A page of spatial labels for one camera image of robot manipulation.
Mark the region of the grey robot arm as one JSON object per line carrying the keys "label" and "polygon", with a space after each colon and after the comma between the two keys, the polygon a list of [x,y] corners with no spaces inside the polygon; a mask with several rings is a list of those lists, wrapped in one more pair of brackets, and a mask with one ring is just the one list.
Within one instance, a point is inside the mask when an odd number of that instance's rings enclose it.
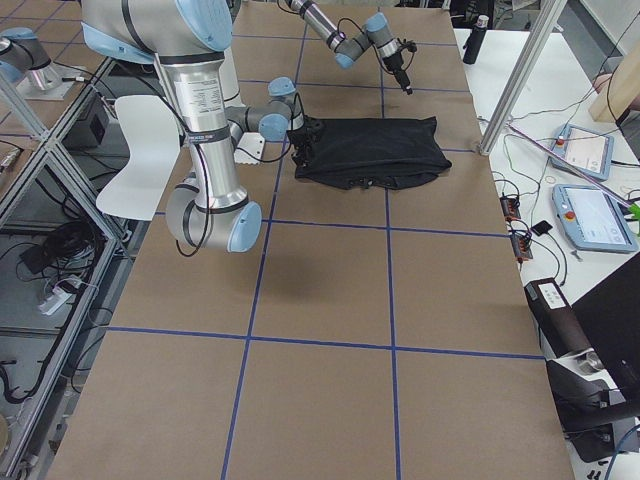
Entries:
{"label": "grey robot arm", "polygon": [[81,9],[92,50],[155,64],[187,135],[193,169],[175,187],[165,214],[177,243],[196,250],[250,250],[262,212],[239,182],[235,146],[246,132],[281,141],[303,126],[293,81],[272,80],[264,107],[226,106],[219,70],[232,42],[232,17],[224,1],[85,1]]}
{"label": "grey robot arm", "polygon": [[382,12],[369,17],[363,26],[355,25],[358,33],[353,37],[334,24],[314,1],[286,1],[290,10],[300,16],[334,53],[336,63],[348,69],[370,48],[376,52],[382,70],[393,76],[401,90],[413,93],[411,80],[404,66],[403,52],[415,54],[416,44],[411,40],[401,41],[389,27]]}

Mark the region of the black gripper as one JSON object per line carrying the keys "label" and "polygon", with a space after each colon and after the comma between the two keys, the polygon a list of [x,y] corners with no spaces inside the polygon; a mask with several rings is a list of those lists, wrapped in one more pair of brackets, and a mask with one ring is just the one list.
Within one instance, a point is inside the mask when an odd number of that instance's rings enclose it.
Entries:
{"label": "black gripper", "polygon": [[411,55],[417,52],[417,45],[413,40],[393,38],[381,48],[381,58],[387,73],[392,75],[407,95],[413,93],[411,81],[404,67],[402,53],[408,51]]}
{"label": "black gripper", "polygon": [[294,164],[303,170],[317,170],[325,153],[325,121],[305,117],[302,126],[288,132]]}

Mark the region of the neighbour robot arm base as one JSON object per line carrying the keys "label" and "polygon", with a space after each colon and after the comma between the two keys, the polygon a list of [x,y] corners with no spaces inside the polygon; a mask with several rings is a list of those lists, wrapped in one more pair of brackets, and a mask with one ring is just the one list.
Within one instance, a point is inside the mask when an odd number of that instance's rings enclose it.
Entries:
{"label": "neighbour robot arm base", "polygon": [[56,67],[37,35],[27,27],[1,32],[1,74],[27,100],[64,99],[75,75]]}

